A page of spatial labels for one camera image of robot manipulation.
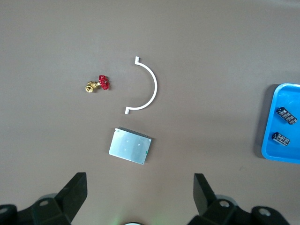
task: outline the gray floor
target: gray floor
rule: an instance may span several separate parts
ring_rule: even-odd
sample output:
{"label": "gray floor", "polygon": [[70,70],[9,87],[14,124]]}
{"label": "gray floor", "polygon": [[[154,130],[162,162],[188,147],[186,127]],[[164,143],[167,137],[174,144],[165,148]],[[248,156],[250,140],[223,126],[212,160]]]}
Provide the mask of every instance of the gray floor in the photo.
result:
{"label": "gray floor", "polygon": [[[300,83],[300,3],[1,0],[0,203],[18,209],[86,172],[73,225],[185,225],[193,174],[250,211],[300,224],[300,165],[260,147],[274,84]],[[153,81],[135,56],[158,80]],[[87,93],[100,74],[111,89]],[[145,165],[108,154],[113,131],[153,138]]]}

